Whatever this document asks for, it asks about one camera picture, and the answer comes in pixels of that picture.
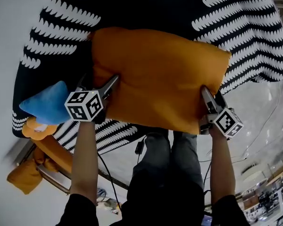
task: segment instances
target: black cable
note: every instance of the black cable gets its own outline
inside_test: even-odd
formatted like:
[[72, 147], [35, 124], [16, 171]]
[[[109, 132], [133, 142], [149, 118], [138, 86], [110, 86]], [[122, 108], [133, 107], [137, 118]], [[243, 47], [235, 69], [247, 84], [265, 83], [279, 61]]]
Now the black cable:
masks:
[[205, 192], [204, 192], [204, 195], [206, 195], [208, 192], [210, 192], [211, 190], [206, 190]]
[[106, 199], [106, 196], [107, 196], [107, 193], [106, 193], [106, 191], [105, 191], [105, 197], [103, 197], [103, 199], [101, 200], [101, 201], [96, 201], [97, 203], [99, 203], [99, 202], [104, 202], [104, 200]]
[[139, 161], [140, 161], [140, 153], [138, 154], [138, 158], [137, 158], [137, 164], [139, 163]]
[[232, 162], [232, 164], [234, 164], [234, 163], [237, 163], [237, 162], [241, 162], [241, 161], [244, 161], [244, 160], [246, 160], [247, 158], [244, 158], [244, 159], [242, 159], [242, 160], [239, 160], [239, 161], [234, 161], [234, 162]]
[[100, 156], [99, 153], [98, 153], [98, 157], [101, 159], [102, 163], [104, 164], [104, 166], [105, 166], [105, 168], [106, 168], [106, 170], [107, 170], [107, 173], [108, 173], [108, 175], [109, 175], [109, 177], [110, 177], [110, 182], [111, 182], [112, 187], [113, 187], [114, 195], [115, 195], [115, 198], [116, 198], [116, 200], [117, 200], [117, 204], [118, 204], [119, 210], [122, 212], [121, 205], [119, 204], [119, 201], [118, 201], [118, 198], [117, 198], [117, 192], [116, 192], [116, 190], [115, 190], [115, 188], [114, 188], [114, 184], [113, 184], [113, 182], [112, 182], [112, 176], [111, 176], [111, 174], [110, 174], [110, 172], [109, 172], [109, 170], [108, 170], [107, 165], [105, 164], [104, 160], [102, 159], [102, 157]]
[[211, 165], [212, 165], [212, 161], [209, 163], [209, 167], [208, 167], [208, 170], [207, 170], [207, 172], [206, 172], [206, 176], [204, 177], [203, 189], [204, 189], [204, 187], [205, 187], [205, 185], [206, 185], [207, 175], [208, 175], [209, 169], [211, 168]]

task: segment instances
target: floor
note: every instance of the floor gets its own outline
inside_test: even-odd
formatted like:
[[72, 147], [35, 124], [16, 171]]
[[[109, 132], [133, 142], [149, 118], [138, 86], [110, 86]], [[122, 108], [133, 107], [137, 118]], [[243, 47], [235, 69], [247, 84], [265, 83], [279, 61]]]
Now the floor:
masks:
[[[270, 177], [271, 172], [283, 165], [283, 81], [248, 82], [226, 94], [225, 99], [244, 123], [244, 128], [228, 142], [236, 177], [236, 192], [239, 193]], [[171, 131], [169, 139], [172, 144]], [[134, 153], [136, 145], [137, 142], [133, 142], [102, 156], [111, 175], [126, 184], [130, 183], [132, 169], [137, 163], [138, 156]], [[210, 164], [211, 137], [199, 135], [197, 145], [201, 171], [205, 177]], [[245, 173], [247, 176], [252, 174], [246, 179], [241, 172], [252, 164], [256, 167], [252, 168], [251, 173]], [[210, 172], [205, 190], [210, 189], [209, 177]], [[210, 203], [210, 193], [206, 195], [205, 202]]]

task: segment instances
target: striped fabric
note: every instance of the striped fabric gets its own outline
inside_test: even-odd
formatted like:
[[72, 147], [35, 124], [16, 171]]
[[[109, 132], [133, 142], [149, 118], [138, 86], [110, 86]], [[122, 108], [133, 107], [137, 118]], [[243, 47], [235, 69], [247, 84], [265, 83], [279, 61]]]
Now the striped fabric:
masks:
[[[231, 51], [223, 94], [250, 80], [283, 80], [283, 25], [272, 0], [51, 0], [20, 58], [12, 121], [16, 136], [23, 136], [29, 116], [19, 109], [20, 102], [58, 80], [75, 88], [86, 68], [82, 64], [91, 66], [88, 33], [107, 26], [161, 30]], [[54, 134], [70, 152], [78, 126], [67, 121]], [[145, 131], [142, 126], [106, 120], [96, 128], [98, 151], [126, 145]]]

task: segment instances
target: person's left arm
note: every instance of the person's left arm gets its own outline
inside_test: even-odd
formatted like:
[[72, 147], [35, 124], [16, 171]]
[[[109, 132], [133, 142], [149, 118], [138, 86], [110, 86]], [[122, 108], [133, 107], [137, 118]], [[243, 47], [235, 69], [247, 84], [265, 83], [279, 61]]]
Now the person's left arm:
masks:
[[82, 195], [96, 205], [98, 173], [95, 125], [81, 122], [75, 144], [70, 193]]
[[249, 226], [235, 197], [235, 175], [226, 138], [214, 125], [210, 129], [213, 140], [211, 167], [211, 201], [213, 222], [218, 226]]
[[96, 218], [98, 155], [93, 122], [81, 122], [75, 144], [70, 197], [57, 226], [98, 226]]

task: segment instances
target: orange towel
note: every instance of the orange towel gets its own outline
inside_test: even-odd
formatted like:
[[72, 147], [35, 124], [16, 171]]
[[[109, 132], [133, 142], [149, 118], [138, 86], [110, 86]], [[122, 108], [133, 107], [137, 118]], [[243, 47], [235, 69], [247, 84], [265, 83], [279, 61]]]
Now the orange towel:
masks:
[[34, 159], [23, 162], [8, 175], [7, 181], [19, 188], [24, 194], [29, 194], [42, 181]]
[[108, 118], [199, 134], [207, 112], [200, 88], [217, 93], [230, 55], [166, 32], [100, 29], [92, 39], [93, 83], [101, 87], [120, 75]]
[[58, 172], [58, 165], [51, 158], [45, 159], [44, 167], [49, 171]]
[[45, 161], [45, 153], [38, 147], [33, 151], [33, 159], [39, 165], [43, 164]]

